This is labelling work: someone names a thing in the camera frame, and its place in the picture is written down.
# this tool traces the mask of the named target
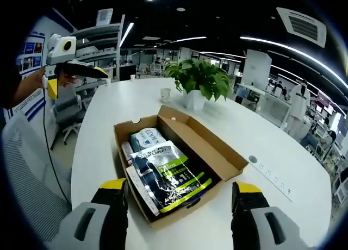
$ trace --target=box lid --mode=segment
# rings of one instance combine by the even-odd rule
[[[222,180],[242,173],[247,161],[189,115],[162,106],[158,116],[197,153]]]

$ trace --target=ceiling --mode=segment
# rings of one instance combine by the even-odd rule
[[[335,3],[336,8],[332,8],[332,3]],[[77,29],[94,26],[97,11],[100,9],[114,9],[112,23],[120,22],[122,14],[125,14],[123,33],[129,23],[134,22],[134,27],[122,48],[134,48],[137,44],[152,48],[158,43],[167,43],[164,40],[206,36],[206,39],[167,43],[163,47],[188,47],[197,51],[240,56],[244,56],[248,49],[267,52],[273,65],[307,79],[336,103],[348,106],[348,99],[344,97],[348,97],[348,89],[322,66],[282,47],[240,39],[241,36],[250,36],[294,47],[315,57],[348,83],[345,67],[347,61],[342,58],[346,46],[343,42],[336,41],[337,35],[344,40],[348,36],[347,19],[342,17],[341,12],[344,6],[344,0],[64,0],[55,8]],[[323,22],[328,30],[325,48],[289,34],[276,10],[277,7],[295,10]],[[184,8],[185,11],[179,12],[177,8]],[[160,39],[143,40],[145,36]],[[316,72],[290,58],[310,66]],[[271,68],[271,73],[296,79],[274,67]]]

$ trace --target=power outlet strip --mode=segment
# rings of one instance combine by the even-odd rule
[[[262,163],[250,159],[250,165],[256,168],[266,179],[268,179],[288,200],[294,201],[294,191],[284,182],[277,173],[265,166]]]

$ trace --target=green plant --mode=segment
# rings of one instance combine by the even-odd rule
[[[215,101],[222,95],[226,99],[230,89],[231,80],[226,71],[197,59],[185,60],[180,64],[167,66],[166,77],[175,80],[176,89],[182,92],[180,85],[187,92],[200,90],[208,100],[214,95]]]

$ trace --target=white flower pot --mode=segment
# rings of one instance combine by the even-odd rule
[[[202,110],[206,101],[206,98],[201,94],[201,91],[198,90],[190,91],[189,94],[184,90],[183,98],[184,107],[188,110]]]

